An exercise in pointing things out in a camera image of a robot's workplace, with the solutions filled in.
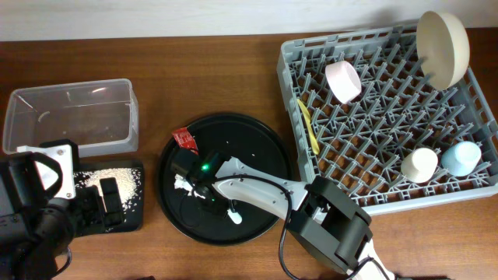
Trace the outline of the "pink bowl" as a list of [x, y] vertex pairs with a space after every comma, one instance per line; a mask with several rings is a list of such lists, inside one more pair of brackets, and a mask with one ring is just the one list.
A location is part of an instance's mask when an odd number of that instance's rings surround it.
[[324, 73], [334, 97], [340, 103], [346, 104], [361, 93], [360, 78], [349, 62], [339, 61], [327, 65]]

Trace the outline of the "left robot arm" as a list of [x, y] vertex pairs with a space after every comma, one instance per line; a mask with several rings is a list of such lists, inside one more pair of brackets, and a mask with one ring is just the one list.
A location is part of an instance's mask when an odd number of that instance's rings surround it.
[[60, 164], [39, 152], [1, 161], [1, 277], [53, 279], [72, 263], [70, 243], [124, 222], [117, 181], [78, 189], [58, 198]]

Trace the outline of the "light green plastic knife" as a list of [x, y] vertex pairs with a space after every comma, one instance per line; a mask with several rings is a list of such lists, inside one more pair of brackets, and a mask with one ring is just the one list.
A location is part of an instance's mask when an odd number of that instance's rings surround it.
[[238, 212], [235, 212], [231, 209], [227, 210], [228, 217], [232, 220], [232, 222], [236, 225], [240, 225], [242, 223], [242, 217]]

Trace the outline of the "white napkin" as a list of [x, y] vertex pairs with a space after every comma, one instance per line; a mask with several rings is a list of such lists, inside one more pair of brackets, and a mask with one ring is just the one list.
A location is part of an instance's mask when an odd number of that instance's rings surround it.
[[183, 178], [179, 174], [176, 174], [174, 179], [175, 179], [174, 182], [175, 189], [184, 190], [187, 192], [187, 196], [192, 196], [193, 186], [191, 185], [191, 183], [189, 183], [185, 178]]

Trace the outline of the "red sauce packet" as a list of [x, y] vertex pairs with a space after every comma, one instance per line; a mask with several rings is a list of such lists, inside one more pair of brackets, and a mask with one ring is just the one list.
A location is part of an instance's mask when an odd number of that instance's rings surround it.
[[178, 128], [172, 132], [175, 142], [182, 148], [198, 154], [198, 146], [187, 128]]

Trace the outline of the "black rectangular tray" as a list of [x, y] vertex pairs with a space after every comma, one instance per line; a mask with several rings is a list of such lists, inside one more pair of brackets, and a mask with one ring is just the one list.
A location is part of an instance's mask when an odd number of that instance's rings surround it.
[[110, 162], [100, 162], [100, 163], [82, 163], [79, 166], [79, 169], [73, 172], [73, 177], [75, 172], [79, 171], [95, 171], [95, 170], [104, 170], [110, 168], [138, 168], [142, 172], [142, 179], [140, 180], [141, 187], [139, 190], [142, 192], [139, 194], [138, 198], [135, 198], [133, 202], [137, 205], [132, 207], [131, 210], [124, 212], [124, 223], [120, 226], [115, 226], [112, 229], [109, 229], [105, 233], [125, 233], [132, 232], [140, 229], [143, 224], [143, 212], [144, 212], [144, 185], [145, 185], [145, 171], [143, 168], [142, 162], [137, 159], [128, 159], [128, 160], [118, 160], [118, 161], [110, 161]]

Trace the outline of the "white cup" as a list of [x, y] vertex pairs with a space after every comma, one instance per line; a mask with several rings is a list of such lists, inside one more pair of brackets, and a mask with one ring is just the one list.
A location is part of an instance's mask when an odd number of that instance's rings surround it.
[[437, 154], [432, 149], [418, 148], [402, 160], [401, 172], [413, 183], [424, 183], [434, 175], [437, 164]]

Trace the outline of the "rice grains pile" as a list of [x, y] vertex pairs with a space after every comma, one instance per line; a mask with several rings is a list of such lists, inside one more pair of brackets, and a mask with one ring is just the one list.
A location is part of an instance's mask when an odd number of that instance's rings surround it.
[[100, 181], [103, 179], [115, 179], [121, 205], [124, 212], [131, 210], [137, 204], [133, 202], [142, 192], [140, 180], [142, 172], [138, 168], [110, 168], [95, 171], [79, 171], [74, 173], [75, 186], [77, 188], [97, 187], [100, 196], [103, 190]]

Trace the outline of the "clear plastic bin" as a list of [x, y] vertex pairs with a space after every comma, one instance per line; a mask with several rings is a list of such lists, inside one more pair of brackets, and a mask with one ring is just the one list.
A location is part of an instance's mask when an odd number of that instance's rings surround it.
[[5, 113], [2, 150], [69, 139], [81, 157], [135, 152], [139, 103], [128, 79], [14, 90]]

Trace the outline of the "grey dishwasher rack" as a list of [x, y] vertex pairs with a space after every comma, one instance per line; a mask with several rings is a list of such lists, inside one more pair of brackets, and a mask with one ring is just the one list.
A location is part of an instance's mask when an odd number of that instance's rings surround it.
[[[362, 85], [346, 104], [334, 97], [324, 73], [339, 61], [355, 68]], [[303, 180], [332, 180], [370, 215], [497, 193], [497, 123], [486, 98], [472, 71], [448, 89], [434, 89], [421, 69], [414, 26], [286, 41], [277, 73]], [[297, 100], [309, 111], [318, 155]], [[413, 150], [442, 155], [464, 141], [482, 152], [469, 175], [437, 167], [416, 184], [402, 174], [402, 160]]]

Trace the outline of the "light blue cup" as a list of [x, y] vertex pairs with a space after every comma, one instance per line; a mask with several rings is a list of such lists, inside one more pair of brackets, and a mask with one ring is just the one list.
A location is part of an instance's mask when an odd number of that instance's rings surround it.
[[459, 142], [450, 147], [441, 157], [441, 164], [450, 175], [469, 175], [481, 159], [481, 149], [474, 142]]

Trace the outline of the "yellow plastic knife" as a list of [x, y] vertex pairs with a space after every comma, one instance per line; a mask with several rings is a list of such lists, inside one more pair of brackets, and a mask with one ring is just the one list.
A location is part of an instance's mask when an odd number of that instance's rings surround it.
[[299, 108], [303, 114], [303, 118], [304, 118], [306, 126], [307, 126], [312, 151], [315, 155], [318, 155], [320, 153], [320, 148], [319, 148], [316, 136], [314, 134], [314, 130], [313, 130], [312, 125], [311, 125], [311, 117], [310, 117], [309, 111], [301, 100], [297, 100], [297, 103], [298, 103]]

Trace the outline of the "cream shallow bowl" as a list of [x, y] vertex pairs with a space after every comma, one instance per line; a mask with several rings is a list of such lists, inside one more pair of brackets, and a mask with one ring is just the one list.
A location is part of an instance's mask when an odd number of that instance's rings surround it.
[[416, 27], [421, 69], [430, 85], [445, 90], [462, 79], [470, 61], [468, 34], [461, 20], [448, 12], [423, 13]]

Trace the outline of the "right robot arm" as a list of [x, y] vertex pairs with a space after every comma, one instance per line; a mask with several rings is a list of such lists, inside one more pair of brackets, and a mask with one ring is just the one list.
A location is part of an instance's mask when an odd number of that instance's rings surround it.
[[272, 176], [236, 157], [211, 152], [201, 158], [180, 149], [171, 169], [176, 188], [185, 189], [207, 211], [227, 215], [236, 224], [242, 201], [283, 220], [282, 236], [291, 233], [317, 261], [348, 279], [394, 279], [378, 257], [371, 216], [331, 180], [310, 183]]

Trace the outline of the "round black serving tray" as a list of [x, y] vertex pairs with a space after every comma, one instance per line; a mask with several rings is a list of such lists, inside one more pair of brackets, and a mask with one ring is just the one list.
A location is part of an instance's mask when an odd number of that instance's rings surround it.
[[[235, 156], [248, 166], [273, 176], [292, 179], [293, 164], [282, 139], [266, 124], [243, 114], [211, 114], [187, 126], [200, 156], [214, 150]], [[163, 149], [157, 168], [156, 195], [164, 215], [184, 235], [202, 243], [229, 246], [253, 240], [270, 230], [278, 218], [242, 201], [234, 203], [242, 223], [228, 215], [214, 215], [200, 201], [174, 187], [170, 165], [179, 149], [172, 138]]]

